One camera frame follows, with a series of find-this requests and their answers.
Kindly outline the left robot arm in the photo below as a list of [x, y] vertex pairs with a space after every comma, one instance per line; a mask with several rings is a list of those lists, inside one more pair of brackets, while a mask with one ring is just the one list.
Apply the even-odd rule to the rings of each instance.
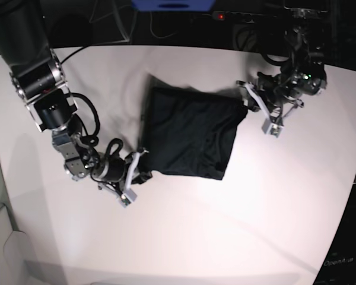
[[325, 28], [322, 17], [328, 12], [326, 1], [284, 1], [284, 42], [288, 58], [277, 61], [260, 51], [263, 59], [279, 67], [277, 75], [257, 73], [253, 82], [237, 81], [236, 85], [249, 110], [262, 112], [262, 131], [279, 137], [284, 122], [293, 111], [304, 106], [302, 96], [315, 96], [326, 90]]

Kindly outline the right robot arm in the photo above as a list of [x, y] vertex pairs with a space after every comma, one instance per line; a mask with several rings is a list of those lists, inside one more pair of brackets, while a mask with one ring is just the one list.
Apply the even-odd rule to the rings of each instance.
[[68, 87], [62, 62], [50, 46], [38, 1], [0, 1], [0, 55], [11, 82], [39, 131], [50, 130], [52, 145], [73, 180], [91, 178], [124, 207], [135, 202], [131, 186], [151, 177], [138, 164], [146, 149], [121, 157], [123, 141], [96, 150], [100, 120], [91, 100]]

